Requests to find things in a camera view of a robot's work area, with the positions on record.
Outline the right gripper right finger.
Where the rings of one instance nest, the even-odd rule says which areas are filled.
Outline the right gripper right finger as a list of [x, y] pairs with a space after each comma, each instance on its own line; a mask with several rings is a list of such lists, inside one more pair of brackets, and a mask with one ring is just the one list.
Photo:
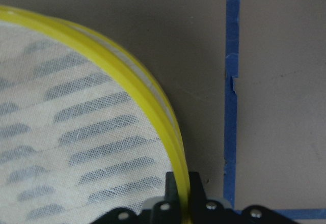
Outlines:
[[200, 174], [189, 172], [191, 185], [189, 196], [189, 216], [191, 223], [231, 223], [231, 204], [224, 198], [208, 196]]

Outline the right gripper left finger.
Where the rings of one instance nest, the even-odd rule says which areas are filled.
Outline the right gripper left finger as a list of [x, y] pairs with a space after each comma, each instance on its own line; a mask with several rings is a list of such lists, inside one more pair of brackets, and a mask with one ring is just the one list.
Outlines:
[[181, 223], [181, 206], [172, 172], [166, 173], [165, 194], [152, 197], [143, 202], [142, 223]]

